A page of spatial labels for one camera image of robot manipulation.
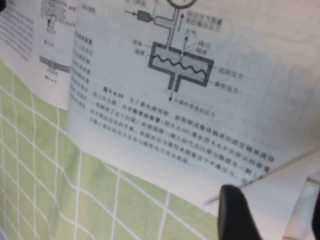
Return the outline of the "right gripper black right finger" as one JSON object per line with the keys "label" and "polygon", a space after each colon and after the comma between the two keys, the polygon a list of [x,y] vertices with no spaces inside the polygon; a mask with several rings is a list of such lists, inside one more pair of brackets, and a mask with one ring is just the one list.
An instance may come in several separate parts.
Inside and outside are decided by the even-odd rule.
{"label": "right gripper black right finger", "polygon": [[318,193],[313,216],[312,216],[312,222],[311,222],[311,229],[314,235],[314,238],[316,240],[320,240],[320,193]]}

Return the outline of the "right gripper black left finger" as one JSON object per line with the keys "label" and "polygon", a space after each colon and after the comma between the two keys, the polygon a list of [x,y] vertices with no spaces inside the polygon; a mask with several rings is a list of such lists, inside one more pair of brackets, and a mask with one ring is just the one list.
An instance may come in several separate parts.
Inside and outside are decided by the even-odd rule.
{"label": "right gripper black left finger", "polygon": [[241,189],[225,184],[220,188],[217,232],[220,240],[260,240],[247,199]]}

